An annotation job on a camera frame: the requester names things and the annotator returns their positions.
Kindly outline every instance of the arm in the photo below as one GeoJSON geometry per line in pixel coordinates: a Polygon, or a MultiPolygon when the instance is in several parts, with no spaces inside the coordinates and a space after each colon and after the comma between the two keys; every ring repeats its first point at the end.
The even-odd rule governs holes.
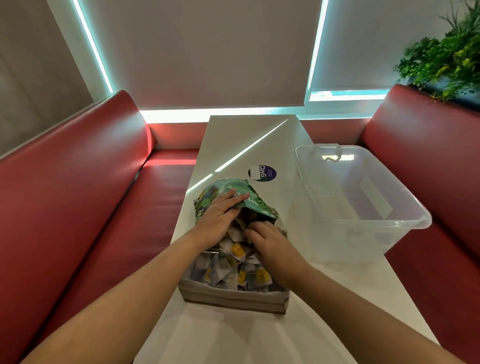
{"type": "Polygon", "coordinates": [[[195,227],[148,264],[92,302],[36,347],[22,364],[131,363],[167,306],[181,276],[219,242],[248,198],[219,196],[195,227]]]}
{"type": "Polygon", "coordinates": [[[270,223],[245,231],[257,256],[284,287],[295,292],[333,330],[360,364],[462,363],[387,312],[309,265],[270,223]]]}

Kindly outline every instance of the table top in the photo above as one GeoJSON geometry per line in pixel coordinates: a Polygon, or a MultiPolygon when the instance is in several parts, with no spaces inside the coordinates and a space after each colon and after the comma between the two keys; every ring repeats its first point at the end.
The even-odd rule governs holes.
{"type": "MultiPolygon", "coordinates": [[[[293,115],[212,116],[172,242],[194,225],[193,200],[202,189],[221,178],[249,179],[249,168],[257,165],[274,168],[277,177],[251,181],[252,186],[281,218],[288,218],[296,176],[293,150],[312,144],[293,115]]],[[[313,265],[438,342],[386,259],[313,265]]],[[[325,322],[293,293],[286,315],[277,316],[186,303],[176,289],[134,363],[330,364],[355,360],[325,322]]]]}

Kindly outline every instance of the seat cushion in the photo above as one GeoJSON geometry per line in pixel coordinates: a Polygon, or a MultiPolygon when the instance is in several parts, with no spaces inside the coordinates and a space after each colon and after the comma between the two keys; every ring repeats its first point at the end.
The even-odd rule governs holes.
{"type": "Polygon", "coordinates": [[[431,214],[480,257],[480,114],[396,85],[362,137],[431,214]]]}
{"type": "Polygon", "coordinates": [[[15,363],[150,153],[120,91],[0,160],[0,362],[15,363]]]}
{"type": "Polygon", "coordinates": [[[480,363],[480,265],[436,222],[410,231],[386,258],[439,343],[480,363]]]}
{"type": "Polygon", "coordinates": [[[38,342],[168,247],[197,155],[198,150],[152,154],[38,342]]]}

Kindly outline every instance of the plastic storage bin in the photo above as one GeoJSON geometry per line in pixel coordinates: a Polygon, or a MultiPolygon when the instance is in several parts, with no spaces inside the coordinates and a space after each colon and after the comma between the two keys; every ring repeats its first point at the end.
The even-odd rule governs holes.
{"type": "Polygon", "coordinates": [[[299,146],[294,158],[288,220],[295,228],[287,228],[310,261],[375,261],[411,229],[432,223],[427,209],[365,148],[299,146]]]}

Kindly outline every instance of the purple sticker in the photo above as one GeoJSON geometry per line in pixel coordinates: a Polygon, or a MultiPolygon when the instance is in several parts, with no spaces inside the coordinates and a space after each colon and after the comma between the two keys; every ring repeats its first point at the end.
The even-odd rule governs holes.
{"type": "Polygon", "coordinates": [[[265,165],[253,166],[248,170],[248,175],[253,180],[268,182],[276,177],[276,170],[265,165]]]}

